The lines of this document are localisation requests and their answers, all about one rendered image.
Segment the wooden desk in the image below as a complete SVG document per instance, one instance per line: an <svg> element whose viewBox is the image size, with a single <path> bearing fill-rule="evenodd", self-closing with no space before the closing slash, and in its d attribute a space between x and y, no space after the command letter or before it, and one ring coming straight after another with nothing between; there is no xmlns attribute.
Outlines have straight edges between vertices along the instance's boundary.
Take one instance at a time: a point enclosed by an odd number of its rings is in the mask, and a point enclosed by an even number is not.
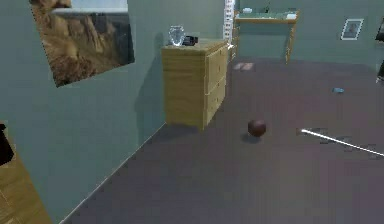
<svg viewBox="0 0 384 224"><path fill-rule="evenodd" d="M286 19L287 14L297 14L296 19ZM289 37L286 44L285 50L285 63L288 64L290 61L291 53L293 50L294 38L296 33L297 22L300 17L300 11L288 11L288 12L277 12L277 13L238 13L234 22L239 25L240 23L253 23L253 24L288 24L291 26L289 30Z"/></svg>

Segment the wooden chest of drawers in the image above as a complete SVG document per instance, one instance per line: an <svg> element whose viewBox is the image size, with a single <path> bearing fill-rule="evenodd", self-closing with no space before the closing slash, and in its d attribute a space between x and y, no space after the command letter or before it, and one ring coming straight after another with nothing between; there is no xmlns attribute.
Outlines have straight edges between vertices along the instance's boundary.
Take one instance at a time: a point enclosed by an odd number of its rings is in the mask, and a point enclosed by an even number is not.
<svg viewBox="0 0 384 224"><path fill-rule="evenodd" d="M161 49L167 124L204 130L226 97L228 44L202 39Z"/></svg>

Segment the black and white object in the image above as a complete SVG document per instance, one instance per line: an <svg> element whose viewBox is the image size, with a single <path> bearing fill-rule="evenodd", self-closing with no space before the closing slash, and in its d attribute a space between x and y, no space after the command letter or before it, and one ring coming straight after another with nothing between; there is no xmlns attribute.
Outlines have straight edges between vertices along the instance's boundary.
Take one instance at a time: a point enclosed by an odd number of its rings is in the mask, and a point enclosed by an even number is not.
<svg viewBox="0 0 384 224"><path fill-rule="evenodd" d="M376 83L384 82L384 60L382 61L377 77L376 77Z"/></svg>

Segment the brown basketball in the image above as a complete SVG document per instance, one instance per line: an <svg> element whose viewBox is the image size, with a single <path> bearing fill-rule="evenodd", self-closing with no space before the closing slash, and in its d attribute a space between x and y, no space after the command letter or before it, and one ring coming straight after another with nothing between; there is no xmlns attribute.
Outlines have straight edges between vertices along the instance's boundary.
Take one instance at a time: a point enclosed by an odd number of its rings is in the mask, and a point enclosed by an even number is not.
<svg viewBox="0 0 384 224"><path fill-rule="evenodd" d="M261 137L267 131L267 124L264 120L250 120L247 124L248 133L253 137Z"/></svg>

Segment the white window blind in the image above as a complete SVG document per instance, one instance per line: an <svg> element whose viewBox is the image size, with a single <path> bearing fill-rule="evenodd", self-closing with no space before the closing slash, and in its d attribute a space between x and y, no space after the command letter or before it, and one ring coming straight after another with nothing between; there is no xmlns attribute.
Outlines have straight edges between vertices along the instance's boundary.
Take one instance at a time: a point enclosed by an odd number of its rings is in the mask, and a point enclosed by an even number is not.
<svg viewBox="0 0 384 224"><path fill-rule="evenodd" d="M225 0L224 4L223 38L229 45L232 44L235 2L236 0Z"/></svg>

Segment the wooden cabinet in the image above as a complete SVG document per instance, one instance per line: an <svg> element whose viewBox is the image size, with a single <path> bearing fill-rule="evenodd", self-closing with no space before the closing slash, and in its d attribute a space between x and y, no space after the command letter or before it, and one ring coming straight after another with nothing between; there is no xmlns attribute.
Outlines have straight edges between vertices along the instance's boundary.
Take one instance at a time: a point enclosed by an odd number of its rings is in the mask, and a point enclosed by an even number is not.
<svg viewBox="0 0 384 224"><path fill-rule="evenodd" d="M53 224L7 126L6 133L14 157L0 166L0 224Z"/></svg>

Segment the clear glass vase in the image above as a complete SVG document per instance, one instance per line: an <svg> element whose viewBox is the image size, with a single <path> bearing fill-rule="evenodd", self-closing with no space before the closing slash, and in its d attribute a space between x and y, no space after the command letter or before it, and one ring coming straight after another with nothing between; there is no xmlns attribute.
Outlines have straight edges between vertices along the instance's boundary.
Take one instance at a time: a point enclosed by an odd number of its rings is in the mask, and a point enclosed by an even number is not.
<svg viewBox="0 0 384 224"><path fill-rule="evenodd" d="M173 46L181 46L185 38L184 27L182 25L173 25L168 31L169 42Z"/></svg>

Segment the brown landscape wall picture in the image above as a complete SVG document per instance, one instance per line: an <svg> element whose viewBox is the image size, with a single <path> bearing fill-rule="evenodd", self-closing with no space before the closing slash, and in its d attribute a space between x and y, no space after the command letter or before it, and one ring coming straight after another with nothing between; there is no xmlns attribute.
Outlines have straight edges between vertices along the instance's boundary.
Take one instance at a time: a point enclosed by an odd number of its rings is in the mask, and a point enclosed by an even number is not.
<svg viewBox="0 0 384 224"><path fill-rule="evenodd" d="M135 61L128 0L29 0L57 87Z"/></svg>

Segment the white framed wall picture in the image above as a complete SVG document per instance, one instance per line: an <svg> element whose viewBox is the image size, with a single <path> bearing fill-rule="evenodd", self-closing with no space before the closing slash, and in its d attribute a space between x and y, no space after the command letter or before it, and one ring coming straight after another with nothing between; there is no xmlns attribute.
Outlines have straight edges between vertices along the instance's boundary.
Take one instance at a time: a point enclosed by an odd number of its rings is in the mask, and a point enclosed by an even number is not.
<svg viewBox="0 0 384 224"><path fill-rule="evenodd" d="M364 24L363 19L347 19L344 23L340 39L357 40Z"/></svg>

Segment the black shape on cabinet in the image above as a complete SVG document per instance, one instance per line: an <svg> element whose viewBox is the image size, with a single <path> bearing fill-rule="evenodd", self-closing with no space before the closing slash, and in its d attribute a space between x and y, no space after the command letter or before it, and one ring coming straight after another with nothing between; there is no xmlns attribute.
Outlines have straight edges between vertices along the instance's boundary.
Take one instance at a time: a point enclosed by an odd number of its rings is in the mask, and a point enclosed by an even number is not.
<svg viewBox="0 0 384 224"><path fill-rule="evenodd" d="M13 157L14 152L6 133L6 125L0 123L0 166L9 163Z"/></svg>

